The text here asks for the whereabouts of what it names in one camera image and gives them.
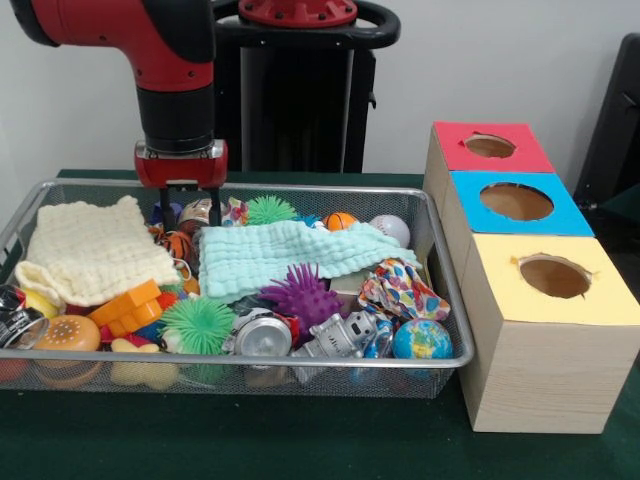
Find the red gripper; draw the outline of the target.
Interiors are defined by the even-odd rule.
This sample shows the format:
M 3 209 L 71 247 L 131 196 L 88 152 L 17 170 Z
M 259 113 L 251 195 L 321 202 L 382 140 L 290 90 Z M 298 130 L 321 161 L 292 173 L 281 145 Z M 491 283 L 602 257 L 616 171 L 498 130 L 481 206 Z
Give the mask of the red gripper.
M 227 179 L 228 146 L 216 139 L 203 150 L 186 154 L 162 153 L 138 141 L 134 149 L 135 170 L 141 184 L 157 188 L 164 228 L 176 227 L 176 212 L 171 204 L 171 186 L 196 185 L 210 189 L 209 225 L 221 225 L 220 189 Z

